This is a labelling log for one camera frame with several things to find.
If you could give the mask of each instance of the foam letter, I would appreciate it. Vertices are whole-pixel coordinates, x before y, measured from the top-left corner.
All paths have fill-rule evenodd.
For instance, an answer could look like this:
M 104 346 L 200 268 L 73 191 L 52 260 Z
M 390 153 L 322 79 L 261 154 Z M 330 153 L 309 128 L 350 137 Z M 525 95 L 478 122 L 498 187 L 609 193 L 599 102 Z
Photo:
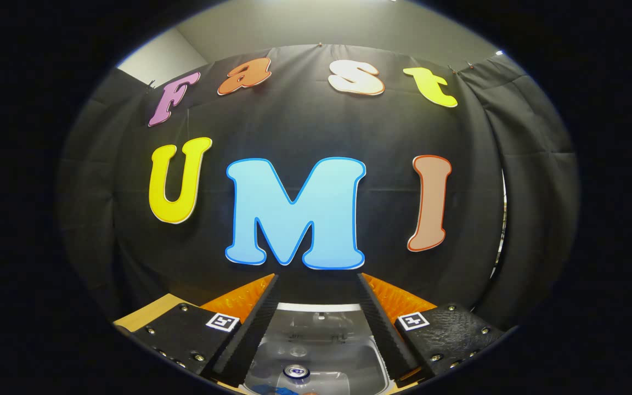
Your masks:
M 328 82 L 337 91 L 360 95 L 379 95 L 384 92 L 384 83 L 374 77 L 379 71 L 369 63 L 336 60 L 329 68 L 335 75 L 329 75 Z
M 436 247 L 445 238 L 445 185 L 452 166 L 445 158 L 421 155 L 414 158 L 414 170 L 421 177 L 421 205 L 416 233 L 409 238 L 407 248 L 418 252 Z
M 441 90 L 441 84 L 447 85 L 447 81 L 437 75 L 433 75 L 431 70 L 423 67 L 414 67 L 404 69 L 404 74 L 414 76 L 416 86 L 419 88 L 419 92 L 424 95 L 424 98 L 444 107 L 455 107 L 457 105 L 457 100 L 454 97 L 446 95 Z
M 268 71 L 270 62 L 270 58 L 258 58 L 239 65 L 228 73 L 229 78 L 218 87 L 218 94 L 228 95 L 239 88 L 254 87 L 265 81 L 272 75 L 272 72 Z
M 170 105 L 174 107 L 180 103 L 185 92 L 187 92 L 187 84 L 194 85 L 199 80 L 199 75 L 199 72 L 196 72 L 165 85 L 165 91 L 162 93 L 160 103 L 158 103 L 155 109 L 155 115 L 153 115 L 153 117 L 150 118 L 150 122 L 148 122 L 148 127 L 155 126 L 158 123 L 163 123 L 170 119 L 170 115 L 172 115 Z
M 288 265 L 312 227 L 311 249 L 303 262 L 314 269 L 353 269 L 364 263 L 356 241 L 356 194 L 365 175 L 364 163 L 346 157 L 319 160 L 293 202 L 273 165 L 264 159 L 244 159 L 226 169 L 235 184 L 233 244 L 226 248 L 231 262 L 259 265 L 267 259 L 258 247 L 257 225 L 274 257 Z
M 175 156 L 175 145 L 163 145 L 153 152 L 153 170 L 150 172 L 150 186 L 148 187 L 148 200 L 150 209 L 155 217 L 162 222 L 184 222 L 194 212 L 196 205 L 196 190 L 199 188 L 199 170 L 201 158 L 211 147 L 211 139 L 208 137 L 189 140 L 182 147 L 182 152 L 187 156 L 185 169 L 182 175 L 182 190 L 180 197 L 170 202 L 165 197 L 165 180 L 170 159 Z

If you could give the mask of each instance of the letter m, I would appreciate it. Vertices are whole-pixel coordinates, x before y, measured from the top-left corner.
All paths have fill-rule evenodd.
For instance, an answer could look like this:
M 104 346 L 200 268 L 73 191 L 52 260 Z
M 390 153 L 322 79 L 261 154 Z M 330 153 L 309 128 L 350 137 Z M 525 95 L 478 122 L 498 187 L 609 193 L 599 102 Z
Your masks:
M 288 265 L 312 227 L 311 249 L 303 262 L 314 269 L 342 270 L 362 266 L 356 241 L 356 195 L 364 164 L 346 157 L 327 157 L 311 170 L 296 200 L 289 199 L 273 165 L 244 159 L 226 169 L 235 185 L 231 262 L 259 265 L 267 259 L 258 247 L 257 225 L 281 265 Z

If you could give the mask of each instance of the sink basin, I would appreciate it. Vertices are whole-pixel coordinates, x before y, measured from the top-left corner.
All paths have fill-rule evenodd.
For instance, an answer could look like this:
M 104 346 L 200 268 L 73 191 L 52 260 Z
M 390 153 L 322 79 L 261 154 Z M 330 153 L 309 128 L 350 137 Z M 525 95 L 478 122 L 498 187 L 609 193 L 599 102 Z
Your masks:
M 308 379 L 284 375 L 294 364 L 311 372 Z M 281 303 L 242 389 L 257 395 L 278 388 L 298 395 L 377 395 L 392 385 L 359 305 Z

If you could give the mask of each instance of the orange letter a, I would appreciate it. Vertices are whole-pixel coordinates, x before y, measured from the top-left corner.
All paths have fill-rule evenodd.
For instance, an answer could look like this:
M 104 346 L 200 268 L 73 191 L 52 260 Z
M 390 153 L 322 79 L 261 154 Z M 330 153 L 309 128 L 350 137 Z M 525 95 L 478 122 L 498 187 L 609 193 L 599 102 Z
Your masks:
M 236 92 L 239 88 L 254 87 L 258 83 L 265 81 L 271 72 L 270 58 L 258 58 L 245 62 L 228 73 L 228 80 L 221 83 L 218 87 L 219 95 L 228 95 L 228 93 Z

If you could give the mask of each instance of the black fabric backdrop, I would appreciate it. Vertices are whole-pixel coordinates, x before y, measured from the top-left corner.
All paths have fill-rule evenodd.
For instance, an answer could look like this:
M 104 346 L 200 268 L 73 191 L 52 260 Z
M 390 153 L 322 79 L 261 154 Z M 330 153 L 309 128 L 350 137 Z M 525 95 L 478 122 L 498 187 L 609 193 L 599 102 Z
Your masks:
M 268 80 L 216 94 L 229 70 L 263 56 L 272 60 Z M 362 97 L 334 90 L 328 65 L 339 59 L 374 65 L 385 92 Z M 444 77 L 444 92 L 459 105 L 426 100 L 402 72 L 406 67 Z M 171 108 L 168 121 L 150 128 L 162 87 L 142 93 L 142 83 L 115 72 L 121 74 L 105 82 L 115 85 L 107 91 L 133 88 L 99 115 L 86 110 L 64 152 L 59 212 L 68 253 L 111 319 L 166 292 L 203 303 L 268 273 L 283 276 L 283 302 L 354 302 L 345 280 L 366 272 L 432 303 L 480 302 L 476 313 L 503 328 L 546 296 L 574 235 L 574 155 L 547 97 L 506 56 L 454 75 L 384 50 L 307 45 L 235 56 L 193 71 L 201 73 L 198 83 Z M 148 205 L 151 153 L 166 144 L 179 151 L 197 137 L 211 138 L 213 146 L 202 163 L 195 212 L 179 225 L 162 223 Z M 446 240 L 413 253 L 406 242 L 416 229 L 420 189 L 411 160 L 427 154 L 452 163 Z M 169 200 L 179 194 L 183 156 L 171 160 Z M 232 241 L 234 191 L 226 166 L 266 158 L 293 199 L 313 165 L 330 156 L 367 166 L 357 205 L 363 267 L 306 268 L 301 255 L 311 244 L 310 230 L 287 267 L 271 252 L 259 267 L 228 262 L 223 253 Z M 509 225 L 501 267 L 489 280 L 501 236 L 502 165 Z M 267 246 L 261 231 L 258 244 Z

